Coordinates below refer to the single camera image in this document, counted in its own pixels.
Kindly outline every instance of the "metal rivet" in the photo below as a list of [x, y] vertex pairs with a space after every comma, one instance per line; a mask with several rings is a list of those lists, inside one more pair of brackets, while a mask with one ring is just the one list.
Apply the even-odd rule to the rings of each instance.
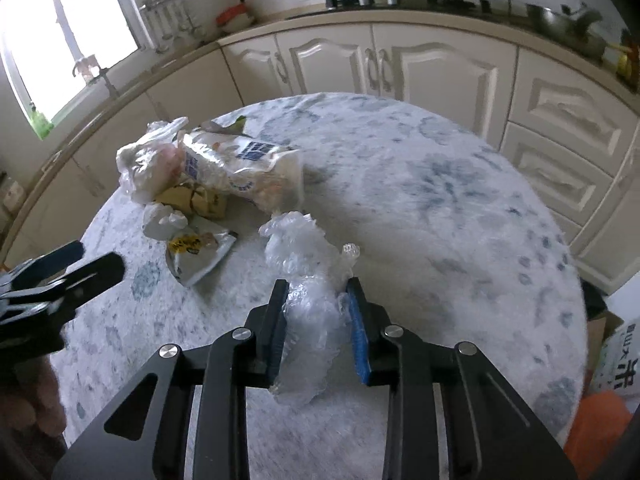
[[237, 339], [238, 341], [244, 341], [245, 339], [249, 339], [251, 337], [251, 330], [241, 326], [240, 328], [236, 328], [232, 333], [232, 337]]
[[404, 330], [398, 325], [389, 325], [385, 328], [385, 335], [387, 337], [401, 337]]
[[160, 357], [164, 357], [165, 359], [175, 357], [178, 354], [178, 347], [171, 344], [164, 345], [160, 347], [158, 353], [160, 354]]
[[458, 344], [458, 352], [462, 355], [475, 355], [478, 352], [478, 347], [469, 341], [463, 341]]

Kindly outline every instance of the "metal pot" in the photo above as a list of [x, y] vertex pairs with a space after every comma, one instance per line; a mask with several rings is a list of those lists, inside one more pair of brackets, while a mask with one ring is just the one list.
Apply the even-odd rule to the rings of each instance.
[[601, 60], [607, 41], [587, 32], [592, 23], [602, 15], [595, 9], [583, 6], [576, 12], [562, 7], [563, 14], [537, 5], [527, 4], [527, 16], [534, 29], [550, 40], [567, 46], [590, 59]]

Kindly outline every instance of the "orange object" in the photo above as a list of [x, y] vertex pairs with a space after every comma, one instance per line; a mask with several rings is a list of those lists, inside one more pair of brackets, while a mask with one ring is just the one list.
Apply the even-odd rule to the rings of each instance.
[[564, 444], [564, 452], [580, 480], [587, 480], [615, 447], [624, 433], [631, 413], [614, 392], [583, 398], [574, 425]]
[[225, 9], [221, 14], [216, 17], [216, 23], [219, 27], [222, 27], [226, 22], [236, 17], [238, 14], [247, 14], [248, 9], [244, 4], [244, 0], [240, 0], [240, 3], [236, 6]]

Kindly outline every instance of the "table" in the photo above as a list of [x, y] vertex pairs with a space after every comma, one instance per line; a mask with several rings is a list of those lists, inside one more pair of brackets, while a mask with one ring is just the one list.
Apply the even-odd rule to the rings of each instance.
[[[563, 443], [582, 389], [584, 305], [561, 232], [510, 163], [440, 116], [372, 96], [278, 99], [219, 122], [240, 114], [249, 135], [304, 151], [305, 209], [332, 243], [360, 246], [367, 298], [425, 340], [475, 342]], [[238, 242], [190, 289], [166, 268], [164, 244], [143, 236], [142, 211], [118, 190], [82, 238], [87, 258], [119, 252], [127, 273], [82, 307], [52, 356], [69, 443], [161, 345], [210, 344], [277, 278], [257, 233], [268, 216], [249, 203], [230, 200], [220, 223]], [[307, 406], [249, 390], [252, 478], [380, 478], [386, 400], [386, 388], [359, 384], [349, 348]]]

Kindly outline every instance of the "window pane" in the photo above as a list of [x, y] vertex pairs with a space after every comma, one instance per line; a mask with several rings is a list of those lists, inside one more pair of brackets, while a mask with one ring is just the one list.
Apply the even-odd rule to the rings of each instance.
[[84, 56], [110, 68], [138, 49], [118, 0], [60, 0]]
[[2, 29], [31, 99], [51, 119], [82, 88], [53, 0], [2, 0]]

